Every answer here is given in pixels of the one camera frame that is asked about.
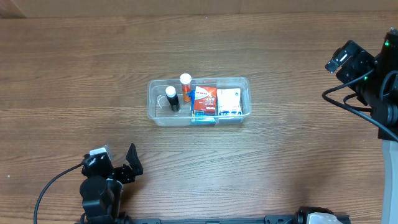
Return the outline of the black bottle white cap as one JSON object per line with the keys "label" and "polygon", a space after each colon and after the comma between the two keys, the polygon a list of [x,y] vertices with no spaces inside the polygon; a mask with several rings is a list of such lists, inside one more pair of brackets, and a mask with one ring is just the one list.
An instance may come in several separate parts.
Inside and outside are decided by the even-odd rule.
{"label": "black bottle white cap", "polygon": [[168,86],[165,89],[166,97],[169,101],[170,108],[172,111],[177,112],[180,110],[180,103],[177,95],[177,91],[173,86]]}

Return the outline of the red medicine box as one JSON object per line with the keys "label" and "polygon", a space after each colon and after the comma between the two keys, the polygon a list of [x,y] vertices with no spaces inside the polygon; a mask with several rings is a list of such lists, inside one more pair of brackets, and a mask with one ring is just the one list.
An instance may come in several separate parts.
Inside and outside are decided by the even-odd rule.
{"label": "red medicine box", "polygon": [[215,115],[217,106],[217,87],[196,86],[193,101],[193,113]]}

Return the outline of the orange bottle white cap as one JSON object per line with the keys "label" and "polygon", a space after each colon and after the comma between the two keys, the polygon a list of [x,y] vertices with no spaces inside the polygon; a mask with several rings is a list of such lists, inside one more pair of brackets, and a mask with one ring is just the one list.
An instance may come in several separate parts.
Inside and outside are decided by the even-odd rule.
{"label": "orange bottle white cap", "polygon": [[182,85],[183,99],[185,102],[191,102],[191,81],[192,77],[189,73],[181,74],[180,83]]}

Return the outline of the white blue medicine box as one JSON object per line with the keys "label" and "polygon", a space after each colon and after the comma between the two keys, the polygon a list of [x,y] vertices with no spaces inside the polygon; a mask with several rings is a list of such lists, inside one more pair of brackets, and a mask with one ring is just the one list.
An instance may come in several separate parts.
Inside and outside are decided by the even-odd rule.
{"label": "white blue medicine box", "polygon": [[242,115],[241,89],[217,89],[217,104],[219,116]]}

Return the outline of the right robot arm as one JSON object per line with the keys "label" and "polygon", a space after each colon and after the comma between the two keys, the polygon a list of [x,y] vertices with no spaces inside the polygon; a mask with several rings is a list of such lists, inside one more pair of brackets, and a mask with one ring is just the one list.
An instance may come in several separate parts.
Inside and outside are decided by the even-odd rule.
{"label": "right robot arm", "polygon": [[379,129],[384,158],[381,223],[397,223],[397,29],[386,33],[376,56],[349,40],[325,68],[354,91],[344,98],[344,107],[368,112],[368,121]]}

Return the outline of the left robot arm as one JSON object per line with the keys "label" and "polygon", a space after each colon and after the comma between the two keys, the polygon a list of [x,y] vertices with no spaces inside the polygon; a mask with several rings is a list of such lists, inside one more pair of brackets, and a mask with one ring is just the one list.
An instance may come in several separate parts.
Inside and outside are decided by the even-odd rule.
{"label": "left robot arm", "polygon": [[126,212],[120,211],[123,186],[143,174],[136,147],[131,144],[126,154],[127,165],[114,167],[108,146],[93,149],[84,155],[82,174],[86,180],[80,185],[85,223],[132,223]]}

